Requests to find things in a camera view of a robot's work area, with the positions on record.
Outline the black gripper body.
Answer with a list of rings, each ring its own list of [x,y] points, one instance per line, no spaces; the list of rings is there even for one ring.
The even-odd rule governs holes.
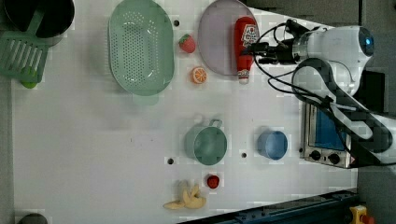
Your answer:
[[[292,44],[280,42],[275,47],[267,42],[260,43],[258,46],[261,64],[296,64],[292,55]]]

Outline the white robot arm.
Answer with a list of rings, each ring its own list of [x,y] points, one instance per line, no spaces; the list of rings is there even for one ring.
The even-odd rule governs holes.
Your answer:
[[[353,95],[365,65],[373,58],[374,38],[358,26],[308,29],[286,21],[290,39],[275,47],[256,39],[239,50],[255,64],[294,64],[290,93],[328,116],[358,144],[352,155],[375,166],[395,164],[395,118],[375,113]]]

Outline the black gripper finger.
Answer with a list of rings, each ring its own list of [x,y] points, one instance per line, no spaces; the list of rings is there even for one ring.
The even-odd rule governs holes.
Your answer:
[[[259,56],[259,53],[242,51],[238,56],[239,57],[257,57],[257,56]]]
[[[248,52],[261,52],[261,51],[267,51],[268,48],[269,48],[269,44],[267,42],[253,43],[247,48],[247,51]]]

